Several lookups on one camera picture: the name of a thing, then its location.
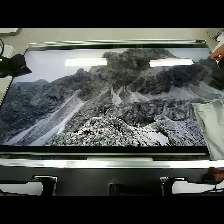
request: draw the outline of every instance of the screen frame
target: screen frame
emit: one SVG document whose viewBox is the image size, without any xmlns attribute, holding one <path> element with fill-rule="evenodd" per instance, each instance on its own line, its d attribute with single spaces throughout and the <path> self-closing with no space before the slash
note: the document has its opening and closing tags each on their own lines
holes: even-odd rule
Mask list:
<svg viewBox="0 0 224 224">
<path fill-rule="evenodd" d="M 90 40 L 31 43 L 28 51 L 73 50 L 73 49 L 114 49 L 114 48 L 209 48 L 205 40 L 138 39 L 138 40 Z M 11 80 L 3 100 L 4 103 Z M 209 156 L 207 146 L 149 146 L 149 147 L 84 147 L 76 146 L 6 146 L 0 145 L 0 154 L 29 155 L 101 155 L 101 156 Z"/>
</svg>

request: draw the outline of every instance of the mountain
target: mountain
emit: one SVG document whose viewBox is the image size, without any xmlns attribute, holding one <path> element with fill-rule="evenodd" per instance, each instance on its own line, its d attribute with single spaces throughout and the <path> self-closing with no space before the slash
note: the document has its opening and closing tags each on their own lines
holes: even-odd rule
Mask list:
<svg viewBox="0 0 224 224">
<path fill-rule="evenodd" d="M 204 145 L 192 102 L 222 96 L 209 87 L 217 65 L 151 68 L 175 58 L 163 48 L 105 52 L 106 66 L 51 83 L 11 85 L 0 110 L 0 142 L 9 145 Z"/>
</svg>

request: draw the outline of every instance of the dark gray surface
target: dark gray surface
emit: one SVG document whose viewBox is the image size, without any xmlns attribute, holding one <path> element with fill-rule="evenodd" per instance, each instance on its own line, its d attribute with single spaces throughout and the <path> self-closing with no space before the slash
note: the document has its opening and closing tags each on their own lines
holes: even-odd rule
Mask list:
<svg viewBox="0 0 224 224">
<path fill-rule="evenodd" d="M 207 169 L 68 169 L 0 167 L 0 180 L 30 181 L 33 175 L 57 176 L 56 195 L 107 196 L 111 182 L 128 187 L 147 187 L 161 195 L 160 177 L 188 177 L 200 181 Z"/>
</svg>

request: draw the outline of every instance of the tv screen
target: tv screen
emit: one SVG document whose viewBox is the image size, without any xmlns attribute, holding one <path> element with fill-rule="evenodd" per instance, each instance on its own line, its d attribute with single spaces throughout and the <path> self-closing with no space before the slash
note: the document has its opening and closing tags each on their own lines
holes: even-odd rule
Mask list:
<svg viewBox="0 0 224 224">
<path fill-rule="evenodd" d="M 205 146 L 192 103 L 223 96 L 208 48 L 28 51 L 0 108 L 10 146 Z M 152 67 L 158 59 L 192 65 Z"/>
</svg>

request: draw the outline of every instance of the cloth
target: cloth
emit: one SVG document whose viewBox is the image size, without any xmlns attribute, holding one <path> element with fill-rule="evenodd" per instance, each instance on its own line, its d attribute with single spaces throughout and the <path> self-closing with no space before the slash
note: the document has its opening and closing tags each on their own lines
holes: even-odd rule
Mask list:
<svg viewBox="0 0 224 224">
<path fill-rule="evenodd" d="M 193 104 L 212 160 L 224 159 L 224 99 Z"/>
</svg>

